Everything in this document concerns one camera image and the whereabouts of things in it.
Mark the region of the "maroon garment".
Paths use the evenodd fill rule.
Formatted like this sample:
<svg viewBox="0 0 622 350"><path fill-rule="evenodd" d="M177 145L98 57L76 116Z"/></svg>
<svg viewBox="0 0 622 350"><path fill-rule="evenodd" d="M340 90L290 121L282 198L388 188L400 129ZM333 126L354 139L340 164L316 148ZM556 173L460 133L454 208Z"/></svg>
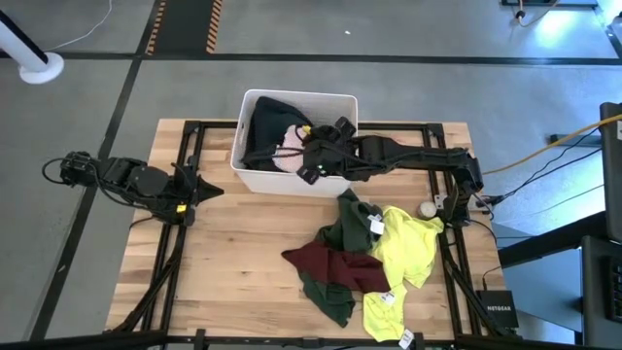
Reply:
<svg viewBox="0 0 622 350"><path fill-rule="evenodd" d="M286 250L281 256L314 281L365 294L391 290L383 263L365 253L338 251L324 242L312 241L300 248Z"/></svg>

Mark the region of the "white woven plastic laundry basket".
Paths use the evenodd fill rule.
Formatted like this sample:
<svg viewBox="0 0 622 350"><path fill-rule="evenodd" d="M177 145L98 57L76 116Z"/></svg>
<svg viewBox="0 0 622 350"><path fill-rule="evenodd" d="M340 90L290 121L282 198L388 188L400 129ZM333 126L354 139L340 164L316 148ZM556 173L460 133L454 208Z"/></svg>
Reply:
<svg viewBox="0 0 622 350"><path fill-rule="evenodd" d="M338 176L322 177L313 185L294 173L252 170L243 164L252 114L259 98L269 97L295 107L313 124L333 124L339 118L358 123L358 99L348 94L274 89L249 89L242 99L231 148L230 166L253 193L271 193L336 198L348 190L351 182Z"/></svg>

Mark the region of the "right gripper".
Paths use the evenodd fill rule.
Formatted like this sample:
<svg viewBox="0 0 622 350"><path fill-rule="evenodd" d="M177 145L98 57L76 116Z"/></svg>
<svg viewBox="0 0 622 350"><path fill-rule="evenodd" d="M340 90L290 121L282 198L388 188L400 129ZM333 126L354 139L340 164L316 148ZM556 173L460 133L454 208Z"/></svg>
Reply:
<svg viewBox="0 0 622 350"><path fill-rule="evenodd" d="M333 125L305 125L300 140L285 140L280 146L285 150L303 150L302 154L277 155L278 161L302 162L296 175L309 185L321 177L338 176L347 156L348 142L356 133L356 127L345 117Z"/></svg>

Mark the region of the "black network switch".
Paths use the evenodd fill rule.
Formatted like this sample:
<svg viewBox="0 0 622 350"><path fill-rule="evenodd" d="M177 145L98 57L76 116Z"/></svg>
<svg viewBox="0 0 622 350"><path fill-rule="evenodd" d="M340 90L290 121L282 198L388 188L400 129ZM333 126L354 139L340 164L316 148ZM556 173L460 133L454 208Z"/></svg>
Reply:
<svg viewBox="0 0 622 350"><path fill-rule="evenodd" d="M499 326L508 329L519 328L513 295L509 290L481 290L477 291L477 295Z"/></svg>

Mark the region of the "dark green garment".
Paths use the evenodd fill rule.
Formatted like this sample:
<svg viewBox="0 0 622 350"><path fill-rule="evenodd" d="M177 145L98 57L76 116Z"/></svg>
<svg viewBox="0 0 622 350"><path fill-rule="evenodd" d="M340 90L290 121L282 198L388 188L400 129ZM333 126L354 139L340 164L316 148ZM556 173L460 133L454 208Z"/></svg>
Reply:
<svg viewBox="0 0 622 350"><path fill-rule="evenodd" d="M337 207L338 217L335 222L321 227L312 241L324 242L338 251L369 255L373 244L380 237L371 227L382 222L381 209L360 200L351 190L337 198ZM314 281L308 274L297 269L296 272L304 294L339 327L346 327L356 304L353 293L357 291Z"/></svg>

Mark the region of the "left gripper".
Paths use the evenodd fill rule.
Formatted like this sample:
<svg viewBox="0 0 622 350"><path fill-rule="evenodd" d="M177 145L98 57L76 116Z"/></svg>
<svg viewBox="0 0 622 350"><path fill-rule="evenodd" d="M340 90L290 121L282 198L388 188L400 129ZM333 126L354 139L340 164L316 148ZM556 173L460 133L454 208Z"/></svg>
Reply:
<svg viewBox="0 0 622 350"><path fill-rule="evenodd" d="M224 193L221 188L205 181L201 175L196 176L191 167L174 164L173 196L177 205L197 206Z"/></svg>

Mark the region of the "neon yellow garment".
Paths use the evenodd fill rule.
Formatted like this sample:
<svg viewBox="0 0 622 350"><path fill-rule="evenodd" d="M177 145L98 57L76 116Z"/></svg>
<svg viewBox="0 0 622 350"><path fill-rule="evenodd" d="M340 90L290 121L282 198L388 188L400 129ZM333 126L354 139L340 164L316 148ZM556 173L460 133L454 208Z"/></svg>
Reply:
<svg viewBox="0 0 622 350"><path fill-rule="evenodd" d="M383 234L369 254L383 264L392 291L402 288L404 281L420 289L432 274L443 222L437 217L418 219L395 206L385 206L383 224Z"/></svg>
<svg viewBox="0 0 622 350"><path fill-rule="evenodd" d="M376 341L401 339L404 331L404 302L407 290L396 285L386 293L363 295L363 327Z"/></svg>

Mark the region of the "black quilted garment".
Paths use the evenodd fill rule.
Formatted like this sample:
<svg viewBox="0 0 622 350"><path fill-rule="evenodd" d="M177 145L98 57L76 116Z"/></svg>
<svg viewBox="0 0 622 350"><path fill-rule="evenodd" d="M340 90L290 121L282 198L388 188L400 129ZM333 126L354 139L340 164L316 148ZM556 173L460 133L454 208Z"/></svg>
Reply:
<svg viewBox="0 0 622 350"><path fill-rule="evenodd" d="M241 162L252 170L284 172L272 158L278 146L284 144L291 126L312 126L313 123L298 109L276 99L261 96L251 116L246 151Z"/></svg>

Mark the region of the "black aluminium rig frame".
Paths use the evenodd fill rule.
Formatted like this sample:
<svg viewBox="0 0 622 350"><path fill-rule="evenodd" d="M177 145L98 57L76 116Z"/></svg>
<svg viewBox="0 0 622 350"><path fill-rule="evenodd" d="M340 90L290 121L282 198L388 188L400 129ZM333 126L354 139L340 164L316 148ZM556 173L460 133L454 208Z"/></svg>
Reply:
<svg viewBox="0 0 622 350"><path fill-rule="evenodd" d="M282 257L284 250L311 240L317 229L338 215L335 199L296 197L250 192L229 166L236 122L160 120L149 164L168 167L190 158L206 181L225 194L196 208L196 221L181 234L184 251L177 271L161 286L145 310L146 326L137 321L133 331L168 333L174 344L195 345L205 335L205 346L283 345L397 346L396 341L377 343L363 329L361 304L353 320L340 328L305 297L293 266ZM395 138L406 145L468 147L464 122L363 122L362 134ZM385 177L357 183L360 199L391 204L414 215L417 205L449 189L448 175L398 170ZM464 234L439 235L439 250L431 278L421 288L406 284L404 321L421 333L418 347L451 346L455 333L486 333L475 309L468 304L455 275L443 271L442 257L453 256L463 276L474 287L485 267L498 262L493 237L485 227L466 227ZM107 329L123 329L121 323L164 269L174 249L178 228L153 220L129 231L106 322Z"/></svg>

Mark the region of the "black computer desk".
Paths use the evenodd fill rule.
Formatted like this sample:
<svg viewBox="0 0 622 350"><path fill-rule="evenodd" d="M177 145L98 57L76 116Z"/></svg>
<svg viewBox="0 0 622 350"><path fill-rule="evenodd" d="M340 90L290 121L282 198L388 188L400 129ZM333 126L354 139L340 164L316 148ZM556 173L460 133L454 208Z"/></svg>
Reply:
<svg viewBox="0 0 622 350"><path fill-rule="evenodd" d="M581 250L583 343L622 350L622 221L602 211L504 247L499 256L511 267L573 248Z"/></svg>

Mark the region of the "black monitor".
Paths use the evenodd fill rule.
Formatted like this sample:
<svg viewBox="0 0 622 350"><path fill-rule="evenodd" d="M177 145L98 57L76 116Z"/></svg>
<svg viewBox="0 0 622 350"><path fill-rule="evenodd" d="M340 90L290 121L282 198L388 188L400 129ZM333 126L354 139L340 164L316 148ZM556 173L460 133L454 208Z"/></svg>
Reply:
<svg viewBox="0 0 622 350"><path fill-rule="evenodd" d="M602 121L621 117L601 126L601 138L607 234L611 240L622 244L622 103L603 103L600 115Z"/></svg>

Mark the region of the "pale pink garment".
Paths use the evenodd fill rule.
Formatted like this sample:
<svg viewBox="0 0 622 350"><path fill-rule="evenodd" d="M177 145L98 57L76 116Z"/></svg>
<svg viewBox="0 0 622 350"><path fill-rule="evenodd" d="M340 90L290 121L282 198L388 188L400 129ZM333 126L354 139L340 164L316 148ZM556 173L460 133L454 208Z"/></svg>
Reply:
<svg viewBox="0 0 622 350"><path fill-rule="evenodd" d="M290 161L278 161L274 157L277 155L290 155L290 154L303 154L304 150L285 150L280 146L285 140L300 140L301 142L309 135L311 127L309 125L290 125L284 134L283 141L276 147L272 160L275 166L284 172L295 173L302 165L303 162L290 162Z"/></svg>

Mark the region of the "white pole with round base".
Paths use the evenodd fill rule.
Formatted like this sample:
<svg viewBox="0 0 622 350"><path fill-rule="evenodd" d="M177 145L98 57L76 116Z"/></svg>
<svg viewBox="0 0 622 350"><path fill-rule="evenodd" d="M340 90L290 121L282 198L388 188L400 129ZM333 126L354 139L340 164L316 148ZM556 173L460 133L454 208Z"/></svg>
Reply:
<svg viewBox="0 0 622 350"><path fill-rule="evenodd" d="M49 83L64 69L59 54L40 49L2 10L0 50L17 63L20 78L30 85Z"/></svg>

